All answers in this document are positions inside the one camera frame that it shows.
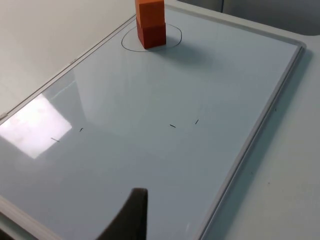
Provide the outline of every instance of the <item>white surface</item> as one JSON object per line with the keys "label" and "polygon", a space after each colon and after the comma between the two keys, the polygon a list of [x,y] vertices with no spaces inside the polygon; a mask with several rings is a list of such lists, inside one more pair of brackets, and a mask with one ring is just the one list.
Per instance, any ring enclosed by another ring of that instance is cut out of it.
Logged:
{"label": "white surface", "polygon": [[[90,2],[90,4],[87,4],[82,11],[75,13],[74,9],[84,2]],[[308,52],[303,57],[298,70],[299,74],[293,81],[295,84],[291,85],[293,87],[289,86],[285,93],[285,96],[289,98],[280,100],[279,106],[282,107],[282,111],[274,114],[273,125],[265,131],[270,133],[267,136],[267,143],[270,144],[257,150],[258,152],[261,150],[261,154],[256,155],[254,160],[261,164],[252,169],[253,176],[247,182],[243,182],[242,186],[235,189],[236,193],[243,193],[242,200],[238,201],[235,208],[230,208],[228,213],[222,211],[226,218],[219,218],[218,222],[223,227],[222,233],[224,234],[215,236],[216,239],[226,240],[256,240],[257,238],[261,240],[317,240],[320,234],[318,224],[320,222],[318,205],[320,198],[320,176],[318,174],[320,168],[318,145],[320,136],[318,104],[320,102],[320,36],[303,36],[186,5],[175,0],[166,0],[166,3],[294,38],[307,44]],[[1,0],[0,4],[0,48],[1,50],[7,48],[14,55],[13,61],[6,62],[7,74],[4,77],[2,70],[1,81],[10,78],[23,82],[24,69],[28,69],[30,60],[35,68],[35,71],[29,71],[27,74],[28,84],[33,87],[25,89],[24,95],[19,99],[14,96],[3,97],[3,88],[0,89],[0,104],[3,109],[0,112],[17,105],[24,96],[30,95],[46,83],[70,61],[91,48],[103,36],[108,35],[111,29],[117,28],[119,22],[125,21],[135,12],[134,3],[131,0],[56,0],[54,2]],[[114,17],[113,21],[110,21],[112,18],[109,14],[103,14],[109,10]],[[37,17],[40,14],[42,14],[41,21],[34,20],[33,16]],[[83,21],[86,21],[87,26],[95,27],[82,27]],[[56,29],[54,35],[52,35],[52,28]],[[20,33],[17,37],[20,39],[19,44],[9,41],[10,37],[4,34],[8,31]],[[19,60],[23,50],[31,54]],[[3,56],[0,54],[2,66],[4,61],[8,60]],[[23,88],[17,84],[11,90],[18,92]]]}
{"label": "white surface", "polygon": [[135,187],[149,191],[148,239],[194,239],[298,48],[166,21],[178,46],[124,49],[133,21],[0,126],[2,197],[63,239],[96,238]]}
{"label": "white surface", "polygon": [[307,52],[207,239],[318,240],[320,235],[320,36],[167,3],[300,40]]}
{"label": "white surface", "polygon": [[134,0],[0,0],[0,115],[132,17],[134,6]]}

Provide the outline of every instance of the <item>whiteboard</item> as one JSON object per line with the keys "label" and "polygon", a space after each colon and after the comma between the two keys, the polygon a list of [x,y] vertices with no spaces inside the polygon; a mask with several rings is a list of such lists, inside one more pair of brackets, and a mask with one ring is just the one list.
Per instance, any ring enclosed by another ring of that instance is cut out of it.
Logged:
{"label": "whiteboard", "polygon": [[1,197],[62,239],[95,239],[132,188],[148,240],[202,236],[303,49],[165,17],[168,46],[144,51],[132,18],[0,125]]}

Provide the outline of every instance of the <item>orange block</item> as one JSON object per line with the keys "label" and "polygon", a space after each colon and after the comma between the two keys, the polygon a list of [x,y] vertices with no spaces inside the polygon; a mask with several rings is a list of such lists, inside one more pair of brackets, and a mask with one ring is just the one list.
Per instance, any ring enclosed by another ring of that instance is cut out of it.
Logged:
{"label": "orange block", "polygon": [[145,49],[150,49],[166,44],[166,24],[142,28],[136,19],[138,37]]}
{"label": "orange block", "polygon": [[165,24],[164,0],[135,0],[136,19],[142,28]]}

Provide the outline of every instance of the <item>drawn circle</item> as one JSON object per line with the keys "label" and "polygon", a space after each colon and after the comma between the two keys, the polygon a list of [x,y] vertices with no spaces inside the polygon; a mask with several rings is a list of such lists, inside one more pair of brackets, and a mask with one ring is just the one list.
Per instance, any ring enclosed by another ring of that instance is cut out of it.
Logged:
{"label": "drawn circle", "polygon": [[142,46],[137,33],[137,27],[131,28],[122,38],[121,45],[124,49],[138,52],[138,53],[148,53],[148,52],[158,52],[167,49],[174,48],[178,46],[182,41],[182,32],[176,26],[166,23],[166,45],[156,46],[149,49],[144,49]]}

